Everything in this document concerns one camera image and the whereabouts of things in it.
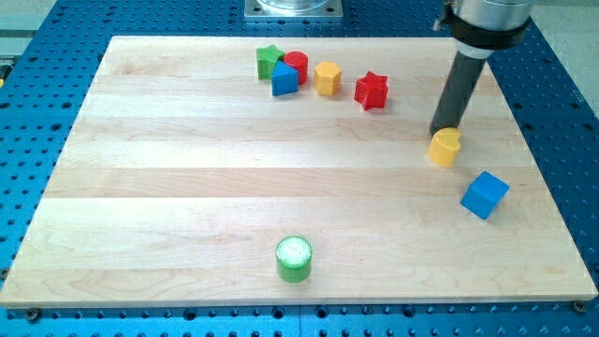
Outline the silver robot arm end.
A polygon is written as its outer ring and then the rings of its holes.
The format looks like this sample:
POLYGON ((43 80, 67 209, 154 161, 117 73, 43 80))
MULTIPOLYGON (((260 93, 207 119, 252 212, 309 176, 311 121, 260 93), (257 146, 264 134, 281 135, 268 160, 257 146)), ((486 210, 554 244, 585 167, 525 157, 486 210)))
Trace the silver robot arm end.
POLYGON ((484 60, 524 39, 532 8, 533 0, 448 0, 432 29, 447 26, 460 54, 484 60))

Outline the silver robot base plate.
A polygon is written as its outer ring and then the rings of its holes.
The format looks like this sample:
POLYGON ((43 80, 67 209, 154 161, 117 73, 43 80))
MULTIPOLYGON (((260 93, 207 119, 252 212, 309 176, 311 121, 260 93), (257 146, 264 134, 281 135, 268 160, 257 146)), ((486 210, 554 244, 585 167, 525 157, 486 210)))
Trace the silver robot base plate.
POLYGON ((244 16, 250 19, 341 18, 342 0, 246 0, 244 16))

